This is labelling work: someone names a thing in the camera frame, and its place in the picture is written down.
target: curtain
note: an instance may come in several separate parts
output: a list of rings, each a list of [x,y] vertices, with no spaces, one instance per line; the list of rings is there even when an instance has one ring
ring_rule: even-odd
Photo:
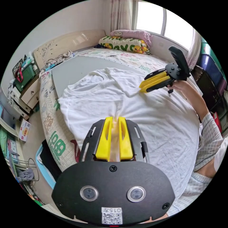
[[[186,58],[190,70],[193,70],[197,63],[197,60],[200,55],[200,49],[201,49],[201,35],[195,29],[193,29],[192,45],[189,49],[189,52]]]
[[[134,0],[110,0],[110,30],[132,29]]]

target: window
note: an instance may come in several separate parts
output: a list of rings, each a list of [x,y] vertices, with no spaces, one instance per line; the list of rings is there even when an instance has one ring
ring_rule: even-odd
[[[141,0],[137,2],[134,29],[161,35],[190,49],[193,27],[189,23],[161,6]]]

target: yellow duck print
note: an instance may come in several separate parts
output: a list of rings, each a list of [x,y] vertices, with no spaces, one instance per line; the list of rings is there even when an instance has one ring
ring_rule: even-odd
[[[136,52],[136,53],[140,53],[140,54],[144,53],[144,51],[142,51],[141,47],[138,46],[138,45],[134,46],[133,51]]]
[[[104,46],[105,46],[106,48],[112,49],[112,47],[111,47],[108,43],[106,43]]]
[[[145,52],[148,50],[147,45],[144,40],[141,40],[141,49]]]

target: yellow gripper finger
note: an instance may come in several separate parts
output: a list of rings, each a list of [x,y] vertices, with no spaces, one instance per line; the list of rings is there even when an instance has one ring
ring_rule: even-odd
[[[124,117],[119,117],[119,158],[120,161],[133,158],[130,137]]]
[[[112,134],[112,117],[105,118],[104,126],[97,147],[96,158],[100,160],[110,160]]]
[[[146,93],[147,92],[146,90],[148,88],[150,88],[154,85],[157,85],[157,84],[159,84],[165,80],[168,80],[168,79],[170,79],[170,76],[168,76],[165,71],[161,72],[161,73],[159,73],[159,74],[157,74],[151,78],[148,78],[148,79],[141,82],[141,84],[139,86],[139,88],[141,88],[140,92]]]

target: window frame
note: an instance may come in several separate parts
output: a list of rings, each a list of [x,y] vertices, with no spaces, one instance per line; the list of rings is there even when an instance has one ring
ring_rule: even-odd
[[[138,19],[138,2],[147,2],[147,1],[143,1],[143,0],[134,0],[134,6],[133,6],[133,20],[132,20],[132,30],[140,30],[140,29],[136,29],[136,26],[137,26],[137,19]],[[158,34],[158,33],[154,33],[154,32],[151,32],[151,31],[147,31],[148,33],[152,34],[152,35],[156,35],[156,36],[159,36],[159,37],[162,37],[166,40],[169,40],[179,46],[181,46],[183,49],[185,49],[187,52],[189,52],[189,50],[187,48],[185,48],[184,46],[182,46],[181,44],[177,43],[176,41],[168,38],[168,37],[165,37],[165,31],[166,31],[166,23],[167,23],[167,11],[165,8],[163,8],[163,22],[162,22],[162,28],[161,28],[161,33]]]

